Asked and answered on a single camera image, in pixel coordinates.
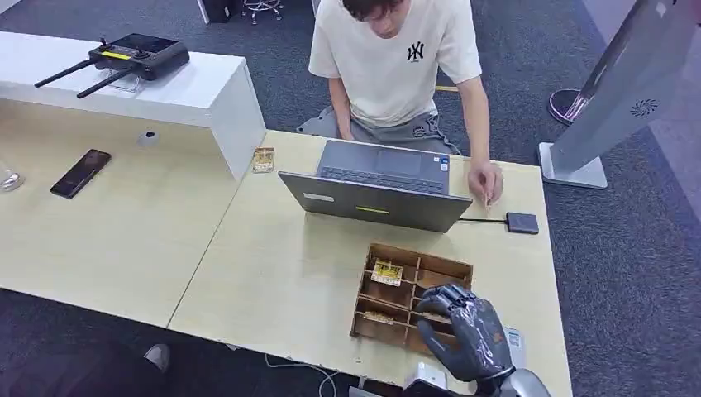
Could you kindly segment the person's left hand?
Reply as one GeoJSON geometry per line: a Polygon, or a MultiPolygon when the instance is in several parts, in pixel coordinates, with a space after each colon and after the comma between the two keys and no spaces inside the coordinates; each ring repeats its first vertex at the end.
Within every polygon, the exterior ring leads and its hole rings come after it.
{"type": "Polygon", "coordinates": [[[467,173],[470,191],[487,208],[496,203],[503,193],[503,172],[489,160],[471,160],[467,173]]]}

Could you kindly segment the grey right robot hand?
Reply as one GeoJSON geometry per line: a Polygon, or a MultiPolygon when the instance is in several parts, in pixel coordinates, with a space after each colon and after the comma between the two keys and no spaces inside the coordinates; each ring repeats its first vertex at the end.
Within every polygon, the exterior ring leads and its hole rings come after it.
{"type": "Polygon", "coordinates": [[[417,311],[450,319],[456,347],[439,340],[424,319],[417,329],[429,351],[457,380],[491,380],[515,371],[503,325],[487,299],[460,285],[438,285],[422,294],[417,311]]]}

